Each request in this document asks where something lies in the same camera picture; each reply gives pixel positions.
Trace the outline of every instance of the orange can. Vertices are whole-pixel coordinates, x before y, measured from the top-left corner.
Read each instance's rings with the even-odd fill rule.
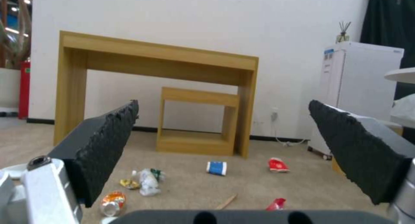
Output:
[[[119,215],[125,205],[125,194],[119,191],[106,195],[100,204],[101,213],[107,217]]]

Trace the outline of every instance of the mini fridge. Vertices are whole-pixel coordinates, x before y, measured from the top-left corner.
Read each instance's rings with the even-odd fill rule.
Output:
[[[396,82],[384,75],[399,69],[403,51],[359,42],[341,42],[326,48],[316,99],[347,112],[389,121]],[[315,123],[308,150],[320,151],[324,159],[331,159],[330,149]]]

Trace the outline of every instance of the dark curtain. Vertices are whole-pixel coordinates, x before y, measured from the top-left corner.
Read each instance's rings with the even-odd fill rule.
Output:
[[[415,66],[415,0],[369,0],[360,42],[404,48],[400,68]],[[395,100],[415,93],[414,84],[398,83]],[[415,129],[403,137],[415,143]]]

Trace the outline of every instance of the red fire extinguisher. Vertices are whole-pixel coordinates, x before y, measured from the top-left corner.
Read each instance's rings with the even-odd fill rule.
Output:
[[[29,116],[29,86],[30,86],[30,62],[22,62],[20,65],[20,102],[19,119]]]

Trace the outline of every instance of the wall outlet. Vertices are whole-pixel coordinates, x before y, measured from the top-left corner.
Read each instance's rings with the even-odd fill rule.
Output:
[[[278,117],[278,108],[273,107],[271,112],[271,122],[275,122]]]

